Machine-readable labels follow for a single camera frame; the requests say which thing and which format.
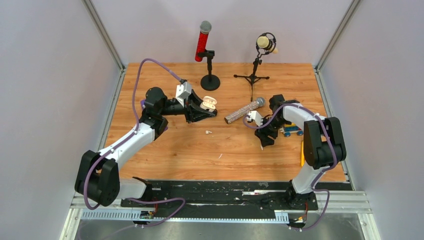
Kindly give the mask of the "white earbud charging case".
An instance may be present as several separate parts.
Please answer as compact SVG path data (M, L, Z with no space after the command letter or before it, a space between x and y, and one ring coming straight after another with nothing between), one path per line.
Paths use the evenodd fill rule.
M216 109L216 104L218 101L211 96L204 96L201 104L199 105L202 109L209 112L213 112Z

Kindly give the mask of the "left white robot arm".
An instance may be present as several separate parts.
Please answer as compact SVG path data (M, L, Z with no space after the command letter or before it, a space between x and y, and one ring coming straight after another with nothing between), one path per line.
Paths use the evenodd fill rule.
M75 191L83 195L88 209L107 207L116 199L134 199L149 206L153 193L148 182L139 177L120 178L120 169L139 150L154 142L168 127L166 116L183 115L188 123L217 116L217 100L199 98L188 83L176 87L176 97L169 99L159 87L145 95L144 108L134 127L111 145L95 152L86 151L81 158Z

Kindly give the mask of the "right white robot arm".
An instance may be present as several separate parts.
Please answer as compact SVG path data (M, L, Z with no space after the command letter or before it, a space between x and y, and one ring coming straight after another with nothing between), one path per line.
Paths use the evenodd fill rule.
M271 115L261 116L256 108L264 105L262 97L226 116L230 124L238 119L254 129L261 147L272 146L285 125L294 124L303 132L304 165L285 192L286 204L298 209L316 192L316 184L328 171L346 159L347 150L340 120L337 117L324 117L304 107L299 101L286 100L283 95L273 95L269 99Z

